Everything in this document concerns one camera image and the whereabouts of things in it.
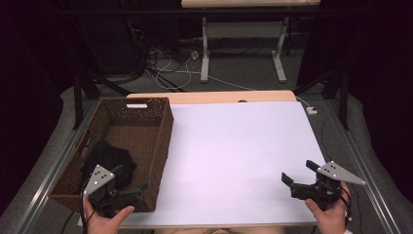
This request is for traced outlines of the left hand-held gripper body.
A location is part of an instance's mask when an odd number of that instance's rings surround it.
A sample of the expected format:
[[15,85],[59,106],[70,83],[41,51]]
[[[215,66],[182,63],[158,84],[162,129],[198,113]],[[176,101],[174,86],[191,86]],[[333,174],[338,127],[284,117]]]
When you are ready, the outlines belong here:
[[96,165],[83,190],[93,208],[105,217],[114,217],[127,206],[138,208],[141,202],[139,189],[120,190],[115,188],[115,176],[100,165]]

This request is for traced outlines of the dark curtain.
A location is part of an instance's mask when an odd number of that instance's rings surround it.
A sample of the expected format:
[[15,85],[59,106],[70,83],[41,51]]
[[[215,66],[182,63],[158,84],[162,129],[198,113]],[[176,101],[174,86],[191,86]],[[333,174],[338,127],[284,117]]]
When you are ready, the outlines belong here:
[[71,86],[39,0],[0,0],[0,215],[54,131]]
[[413,203],[413,0],[385,0],[351,75],[377,158]]

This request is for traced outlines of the black sleeveless shirt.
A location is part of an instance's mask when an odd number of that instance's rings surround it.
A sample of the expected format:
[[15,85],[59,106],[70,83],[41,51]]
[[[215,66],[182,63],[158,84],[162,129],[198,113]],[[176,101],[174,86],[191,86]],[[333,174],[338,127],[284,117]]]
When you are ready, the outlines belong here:
[[108,171],[121,166],[122,170],[115,175],[115,188],[122,189],[131,183],[136,163],[127,149],[111,145],[106,140],[99,141],[86,157],[81,168],[83,180],[86,180],[94,171],[96,165]]

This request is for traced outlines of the desk with white legs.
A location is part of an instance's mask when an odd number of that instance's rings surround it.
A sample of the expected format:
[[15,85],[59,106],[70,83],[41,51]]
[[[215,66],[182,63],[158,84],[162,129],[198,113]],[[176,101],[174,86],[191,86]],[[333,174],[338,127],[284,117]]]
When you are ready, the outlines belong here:
[[[299,8],[318,6],[320,0],[182,0],[181,7],[186,10],[298,10]],[[275,19],[247,19],[229,15],[213,19],[202,17],[203,61],[201,69],[202,83],[209,78],[209,45],[212,38],[276,38],[276,48],[272,51],[272,60],[280,83],[286,82],[282,68],[281,52],[290,17]]]

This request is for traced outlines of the brown wicker basket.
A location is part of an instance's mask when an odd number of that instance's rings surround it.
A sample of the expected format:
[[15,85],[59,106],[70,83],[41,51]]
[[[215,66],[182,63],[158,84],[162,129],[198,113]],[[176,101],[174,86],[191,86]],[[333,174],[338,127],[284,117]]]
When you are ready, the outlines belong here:
[[97,143],[106,141],[129,151],[137,168],[126,188],[134,189],[147,180],[149,186],[136,210],[153,212],[169,155],[172,126],[173,115],[166,97],[101,99],[49,197],[78,212],[84,161]]

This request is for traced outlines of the person's left hand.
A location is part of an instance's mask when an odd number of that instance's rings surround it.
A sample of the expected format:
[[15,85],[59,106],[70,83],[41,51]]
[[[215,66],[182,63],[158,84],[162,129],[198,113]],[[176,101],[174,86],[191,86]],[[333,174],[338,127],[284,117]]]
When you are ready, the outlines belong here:
[[112,218],[104,217],[94,211],[88,197],[83,198],[83,207],[88,234],[118,234],[121,224],[134,211],[133,206],[127,206]]

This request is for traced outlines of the black metal stand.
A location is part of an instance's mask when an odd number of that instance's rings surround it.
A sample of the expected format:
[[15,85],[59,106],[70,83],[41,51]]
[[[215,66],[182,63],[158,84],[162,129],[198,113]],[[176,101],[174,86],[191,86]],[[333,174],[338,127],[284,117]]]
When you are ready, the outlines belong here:
[[99,99],[101,96],[95,82],[102,84],[122,96],[128,96],[131,92],[116,85],[114,82],[97,75],[96,73],[85,70],[77,72],[73,77],[74,90],[74,108],[75,108],[75,124],[73,129],[77,130],[83,122],[83,95],[89,99]]
[[304,85],[300,85],[293,90],[293,93],[298,96],[307,90],[313,88],[321,81],[325,81],[326,85],[321,91],[323,99],[334,99],[339,95],[338,119],[343,128],[347,131],[348,126],[348,97],[349,97],[349,76],[345,68],[336,68],[322,74],[319,78],[310,81]]

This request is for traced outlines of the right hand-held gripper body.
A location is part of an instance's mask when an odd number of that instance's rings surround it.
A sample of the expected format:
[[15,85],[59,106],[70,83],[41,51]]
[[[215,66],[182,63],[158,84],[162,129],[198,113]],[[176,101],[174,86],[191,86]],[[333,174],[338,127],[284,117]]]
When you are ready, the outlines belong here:
[[320,166],[314,184],[295,183],[289,187],[291,197],[299,200],[312,199],[322,211],[342,197],[341,182],[365,185],[366,182],[333,161]]

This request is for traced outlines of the black horizontal metal bar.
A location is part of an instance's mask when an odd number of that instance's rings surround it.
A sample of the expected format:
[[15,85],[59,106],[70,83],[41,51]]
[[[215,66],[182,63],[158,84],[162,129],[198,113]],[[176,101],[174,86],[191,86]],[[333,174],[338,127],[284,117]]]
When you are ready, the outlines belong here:
[[338,17],[352,16],[361,14],[360,9],[182,9],[167,11],[131,11],[131,12],[70,12],[56,11],[57,15],[88,17],[88,16],[105,16],[105,17],[208,17],[208,16],[321,16],[321,17]]

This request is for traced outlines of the aluminium floor rail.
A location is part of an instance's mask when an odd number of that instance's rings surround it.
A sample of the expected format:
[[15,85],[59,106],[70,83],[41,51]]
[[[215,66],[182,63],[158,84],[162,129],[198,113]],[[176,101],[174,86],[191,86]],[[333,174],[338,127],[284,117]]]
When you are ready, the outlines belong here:
[[383,194],[379,191],[377,183],[375,182],[371,172],[367,168],[367,164],[362,158],[355,140],[353,139],[350,131],[346,130],[344,128],[344,125],[339,120],[338,107],[335,105],[333,100],[328,100],[326,102],[326,106],[328,112],[333,116],[334,123],[339,128],[342,136],[344,137],[347,145],[350,148],[350,158],[352,160],[354,168],[356,169],[358,175],[366,181],[364,190],[384,228],[384,231],[386,232],[386,234],[400,234],[398,225],[394,221],[394,217],[389,210]]
[[78,141],[87,128],[96,107],[96,100],[87,100],[83,120],[75,126],[74,103],[67,100],[54,132],[7,212],[15,222],[12,234],[30,234],[49,201],[59,173],[70,160]]

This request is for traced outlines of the person's right hand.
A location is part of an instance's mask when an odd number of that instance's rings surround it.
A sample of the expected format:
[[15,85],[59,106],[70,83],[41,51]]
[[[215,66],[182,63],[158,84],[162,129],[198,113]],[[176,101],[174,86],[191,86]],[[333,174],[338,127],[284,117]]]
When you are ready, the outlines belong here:
[[345,182],[341,182],[344,201],[337,200],[329,209],[322,211],[311,199],[305,201],[308,210],[313,214],[321,234],[344,234],[346,227],[346,202],[349,201],[350,191]]

